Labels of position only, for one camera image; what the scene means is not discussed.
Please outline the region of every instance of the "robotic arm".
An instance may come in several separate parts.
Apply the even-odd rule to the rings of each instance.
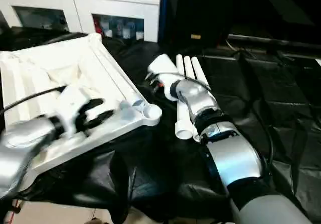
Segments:
[[[231,197],[235,223],[311,223],[294,204],[262,180],[258,153],[220,110],[215,98],[200,84],[178,76],[167,55],[160,55],[148,68],[164,86],[165,97],[179,99],[189,110],[192,123],[204,144],[204,157],[211,173],[220,176]]]

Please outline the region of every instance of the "red wire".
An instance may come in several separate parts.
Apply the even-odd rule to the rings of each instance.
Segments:
[[[10,217],[10,220],[9,220],[9,224],[12,224],[12,221],[13,221],[13,219],[14,219],[14,216],[15,216],[15,213],[12,212],[11,217]]]

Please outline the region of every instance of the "white pipe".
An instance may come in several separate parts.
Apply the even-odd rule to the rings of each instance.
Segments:
[[[192,63],[191,63],[191,59],[189,56],[185,56],[184,57],[184,66],[185,66],[185,72],[186,72],[186,77],[190,77],[192,79],[195,79],[195,75],[193,72],[193,67],[192,67]],[[195,126],[193,125],[193,139],[196,142],[200,141],[200,136],[197,133],[197,130],[195,128]]]
[[[189,56],[184,57],[184,66],[185,66],[186,77],[195,79],[191,59]]]
[[[203,82],[204,84],[206,84],[208,86],[209,83],[206,80],[206,77],[204,75],[204,72],[200,66],[200,63],[199,63],[197,57],[192,57],[192,64],[193,64],[193,68],[194,68],[197,80]]]
[[[176,56],[176,68],[179,74],[184,75],[183,58]],[[175,135],[177,138],[187,140],[193,135],[193,125],[185,103],[177,101],[177,121],[175,123]]]

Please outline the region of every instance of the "robotic hand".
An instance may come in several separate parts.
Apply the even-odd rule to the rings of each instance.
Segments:
[[[54,140],[69,138],[102,123],[110,113],[104,112],[92,120],[88,111],[103,104],[102,99],[89,99],[81,90],[66,87],[58,98],[51,116],[22,121],[3,131],[0,140],[0,223],[12,207],[27,168],[34,157]]]
[[[220,110],[208,88],[180,76],[165,54],[158,56],[148,71],[148,78],[164,86],[168,100],[179,99],[187,105],[200,143],[206,146],[209,171],[220,177],[231,197],[235,223],[311,223],[290,200],[262,181],[258,153]]]

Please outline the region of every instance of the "table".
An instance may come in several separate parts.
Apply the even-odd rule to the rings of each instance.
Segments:
[[[80,36],[12,28],[0,35],[0,50]],[[174,216],[230,220],[228,199],[209,175],[200,146],[174,135],[175,104],[162,94],[152,96],[143,86],[147,66],[171,47],[111,38],[103,43],[148,101],[162,108],[159,125],[140,127],[43,173],[17,198],[105,208],[114,223],[125,220],[130,206],[157,221]],[[172,59],[178,53],[191,54],[188,49],[167,52]],[[267,156],[268,141],[258,118],[262,119],[275,150],[269,183],[303,207],[312,221],[321,221],[320,66],[315,60],[230,57],[232,53],[210,49],[198,57],[221,109]]]

